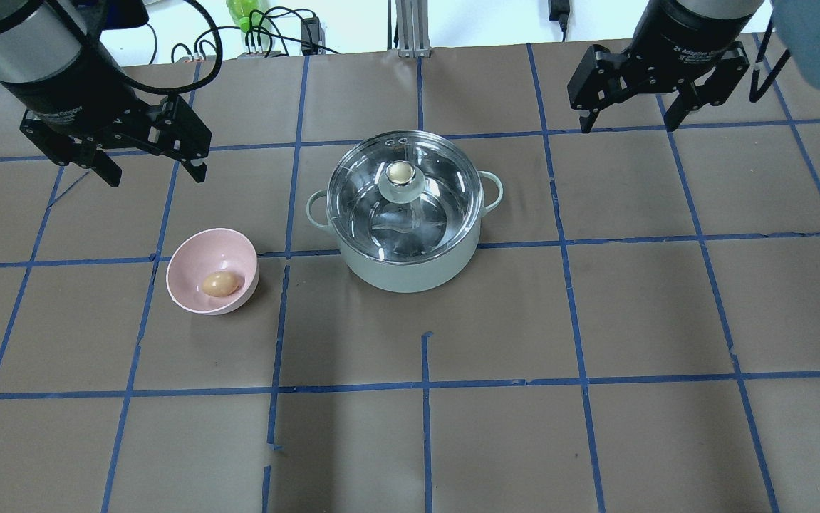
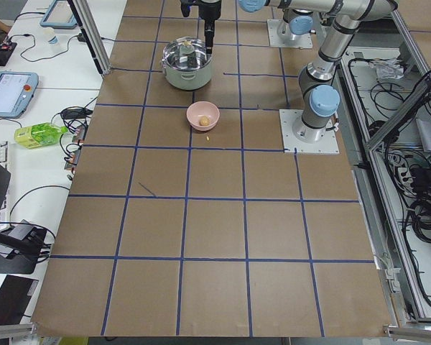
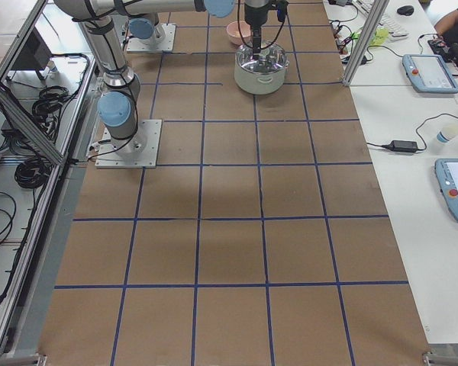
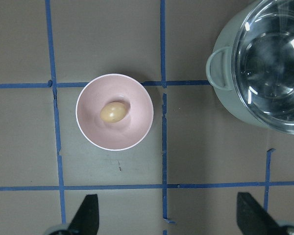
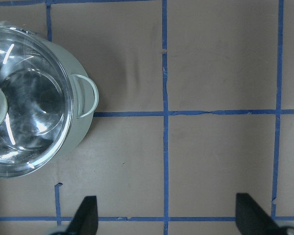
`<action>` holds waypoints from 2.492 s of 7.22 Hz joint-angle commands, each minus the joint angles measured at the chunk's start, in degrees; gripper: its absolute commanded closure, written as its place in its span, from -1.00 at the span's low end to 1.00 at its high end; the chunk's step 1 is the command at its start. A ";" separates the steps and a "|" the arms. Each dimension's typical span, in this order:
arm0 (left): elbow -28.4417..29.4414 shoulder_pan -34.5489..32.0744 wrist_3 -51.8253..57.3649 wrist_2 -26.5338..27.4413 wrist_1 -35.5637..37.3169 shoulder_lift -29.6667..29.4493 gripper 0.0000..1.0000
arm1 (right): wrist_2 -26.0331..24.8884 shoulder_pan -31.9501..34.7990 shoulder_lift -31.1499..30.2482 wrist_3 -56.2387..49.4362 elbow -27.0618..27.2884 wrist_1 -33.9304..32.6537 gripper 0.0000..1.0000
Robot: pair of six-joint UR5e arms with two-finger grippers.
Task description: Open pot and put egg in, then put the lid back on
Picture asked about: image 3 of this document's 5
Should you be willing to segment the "black gripper over pot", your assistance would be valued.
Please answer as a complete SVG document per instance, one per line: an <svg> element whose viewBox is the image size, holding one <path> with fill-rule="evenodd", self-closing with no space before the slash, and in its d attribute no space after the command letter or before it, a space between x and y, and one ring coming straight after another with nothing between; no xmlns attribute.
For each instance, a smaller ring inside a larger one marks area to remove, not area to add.
<svg viewBox="0 0 458 366"><path fill-rule="evenodd" d="M244 2L244 20L249 25L264 25L270 11L276 11L278 22L284 23L288 14L288 1L247 0ZM261 27L251 27L252 59L259 59L261 52Z"/></svg>

